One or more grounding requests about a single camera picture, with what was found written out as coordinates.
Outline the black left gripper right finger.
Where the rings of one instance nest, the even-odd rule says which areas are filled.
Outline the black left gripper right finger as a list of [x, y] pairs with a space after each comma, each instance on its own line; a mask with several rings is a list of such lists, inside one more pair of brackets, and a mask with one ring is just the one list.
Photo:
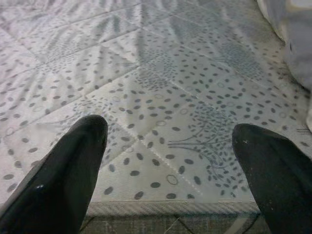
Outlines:
[[256, 125], [238, 124], [234, 154], [273, 234], [312, 232], [312, 161], [288, 138]]

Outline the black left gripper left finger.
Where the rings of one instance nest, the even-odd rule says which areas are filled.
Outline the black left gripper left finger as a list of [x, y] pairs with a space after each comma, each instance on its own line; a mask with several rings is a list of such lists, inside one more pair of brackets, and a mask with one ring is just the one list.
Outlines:
[[107, 135], [103, 117], [80, 118], [1, 207], [1, 233], [77, 234], [95, 190]]

